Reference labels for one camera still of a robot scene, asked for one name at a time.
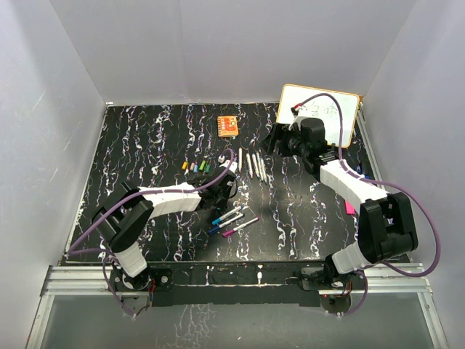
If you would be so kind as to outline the magenta marker pen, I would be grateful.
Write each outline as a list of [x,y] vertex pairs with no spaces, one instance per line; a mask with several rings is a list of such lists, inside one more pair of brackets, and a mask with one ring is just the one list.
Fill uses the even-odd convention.
[[250,225],[253,225],[254,223],[259,222],[259,221],[260,221],[260,217],[255,217],[254,219],[249,220],[248,222],[242,223],[242,224],[240,224],[240,225],[234,227],[233,229],[224,232],[224,233],[222,234],[222,237],[223,237],[223,238],[228,238],[228,237],[230,237],[231,235],[233,235],[234,233],[238,232],[239,230],[241,230],[241,229],[243,229],[243,228],[246,228],[246,227],[248,227],[248,226],[250,226]]

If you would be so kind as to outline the dark blue marker pen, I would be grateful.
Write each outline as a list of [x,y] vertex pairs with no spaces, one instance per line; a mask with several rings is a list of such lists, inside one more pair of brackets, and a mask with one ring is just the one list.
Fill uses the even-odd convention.
[[230,218],[229,220],[226,220],[224,222],[221,222],[220,224],[216,225],[215,227],[211,228],[209,231],[208,231],[208,234],[211,235],[211,234],[214,234],[216,232],[218,232],[221,228],[237,221],[237,220],[240,220],[244,217],[244,213],[240,213],[240,214],[237,214],[236,216]]

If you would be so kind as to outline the dark green marker pen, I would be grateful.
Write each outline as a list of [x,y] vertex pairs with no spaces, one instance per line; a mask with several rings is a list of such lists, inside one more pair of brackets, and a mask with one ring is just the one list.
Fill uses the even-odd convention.
[[261,168],[261,172],[262,172],[262,179],[265,183],[265,185],[268,184],[268,179],[267,179],[267,173],[266,173],[266,169],[265,169],[265,165],[264,165],[264,159],[261,157],[260,158],[260,168]]

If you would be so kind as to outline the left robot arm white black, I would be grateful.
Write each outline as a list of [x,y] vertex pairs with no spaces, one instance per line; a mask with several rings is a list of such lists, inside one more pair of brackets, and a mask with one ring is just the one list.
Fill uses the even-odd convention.
[[147,261],[137,242],[147,222],[172,213],[226,207],[236,170],[234,162],[229,169],[222,165],[211,175],[162,188],[124,182],[107,197],[92,222],[99,223],[95,230],[116,256],[131,288],[144,289],[150,281]]

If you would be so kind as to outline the cyan marker pen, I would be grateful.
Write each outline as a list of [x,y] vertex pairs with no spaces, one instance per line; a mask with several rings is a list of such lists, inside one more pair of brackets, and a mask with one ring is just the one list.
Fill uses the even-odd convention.
[[221,215],[220,217],[216,218],[214,221],[211,222],[211,224],[212,225],[220,224],[222,221],[224,221],[226,218],[228,218],[232,214],[235,214],[236,212],[239,212],[240,210],[242,210],[242,208],[243,208],[242,206],[235,206],[230,211],[228,211],[228,212],[224,213],[223,215]]

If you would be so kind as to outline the yellow marker pen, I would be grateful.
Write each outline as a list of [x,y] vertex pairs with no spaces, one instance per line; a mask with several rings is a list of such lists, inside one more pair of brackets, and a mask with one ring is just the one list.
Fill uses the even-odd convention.
[[243,162],[243,149],[242,147],[239,147],[238,149],[238,171],[241,172],[242,171],[242,162]]

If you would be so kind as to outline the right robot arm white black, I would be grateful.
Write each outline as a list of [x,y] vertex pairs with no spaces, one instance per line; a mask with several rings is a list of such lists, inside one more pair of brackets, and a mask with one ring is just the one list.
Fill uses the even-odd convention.
[[319,282],[341,288],[356,270],[418,247],[410,199],[404,193],[389,193],[372,185],[350,169],[336,147],[327,143],[322,120],[306,118],[292,125],[275,123],[261,147],[268,155],[277,151],[282,157],[299,157],[309,174],[357,212],[356,242],[327,256],[323,269],[313,274]]

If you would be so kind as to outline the aluminium rail frame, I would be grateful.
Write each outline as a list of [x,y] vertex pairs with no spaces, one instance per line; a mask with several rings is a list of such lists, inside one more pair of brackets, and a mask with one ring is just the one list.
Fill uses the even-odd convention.
[[423,266],[400,263],[400,273],[385,265],[367,267],[335,281],[323,278],[321,261],[304,262],[154,262],[136,281],[118,267],[51,267],[41,290],[41,300],[29,334],[27,348],[39,348],[52,303],[59,295],[116,296],[119,302],[144,297],[148,307],[174,305],[298,304],[318,307],[328,297],[326,315],[342,317],[352,306],[349,299],[361,292],[414,293],[418,295],[433,345],[448,346],[432,300]]

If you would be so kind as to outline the light green marker pen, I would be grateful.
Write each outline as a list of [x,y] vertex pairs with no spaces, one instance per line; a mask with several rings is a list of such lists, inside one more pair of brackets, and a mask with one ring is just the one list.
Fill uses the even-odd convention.
[[259,174],[260,174],[261,181],[264,182],[265,181],[265,175],[264,175],[264,172],[262,170],[261,157],[260,157],[258,152],[256,153],[256,160],[257,160],[257,165],[258,165],[258,168],[259,168]]

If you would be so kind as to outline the white board orange frame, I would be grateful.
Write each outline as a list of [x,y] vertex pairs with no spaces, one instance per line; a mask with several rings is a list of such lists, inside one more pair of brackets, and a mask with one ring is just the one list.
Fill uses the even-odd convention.
[[[287,124],[293,121],[294,116],[291,107],[298,103],[304,103],[306,99],[320,93],[328,93],[341,107],[342,112],[342,143],[343,148],[348,148],[352,143],[352,135],[355,128],[355,119],[360,106],[360,96],[348,92],[338,92],[315,87],[305,87],[295,84],[285,84],[282,89],[276,123]],[[329,145],[339,144],[340,120],[336,103],[329,97],[317,97],[304,103],[304,107],[311,118],[321,119],[325,126],[325,138]]]

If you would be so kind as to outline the light blue marker pen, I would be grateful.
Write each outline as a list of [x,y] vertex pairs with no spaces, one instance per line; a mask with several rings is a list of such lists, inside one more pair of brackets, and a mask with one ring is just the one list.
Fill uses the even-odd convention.
[[256,158],[256,154],[252,153],[251,157],[252,157],[252,162],[253,162],[253,165],[254,165],[254,171],[256,173],[257,178],[260,180],[261,179],[261,174],[260,174],[259,164],[258,164],[258,161],[257,161],[257,158]]

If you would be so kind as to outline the magenta object at edge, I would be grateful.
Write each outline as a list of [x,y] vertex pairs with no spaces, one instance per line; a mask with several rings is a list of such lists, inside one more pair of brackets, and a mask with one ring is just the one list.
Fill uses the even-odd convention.
[[348,202],[348,200],[344,201],[344,205],[345,205],[345,211],[347,214],[350,214],[350,215],[355,214],[355,208],[353,207],[353,205],[351,205],[351,203]]

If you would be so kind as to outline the blue object at edge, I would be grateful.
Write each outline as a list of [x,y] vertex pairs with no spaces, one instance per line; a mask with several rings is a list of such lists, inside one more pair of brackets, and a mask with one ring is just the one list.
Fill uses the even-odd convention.
[[364,178],[367,178],[367,179],[370,178],[369,174],[363,169],[363,164],[362,163],[359,163],[355,167],[355,170],[359,175],[362,175]]

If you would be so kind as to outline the black base frame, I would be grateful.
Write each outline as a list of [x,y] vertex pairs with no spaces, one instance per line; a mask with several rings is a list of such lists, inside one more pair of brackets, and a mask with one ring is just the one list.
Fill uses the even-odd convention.
[[364,289],[355,273],[331,284],[313,274],[322,262],[151,262],[129,278],[120,267],[109,270],[110,285],[123,300],[143,296],[152,307],[175,305],[297,304],[318,307],[329,297],[332,310],[345,311],[351,296]]

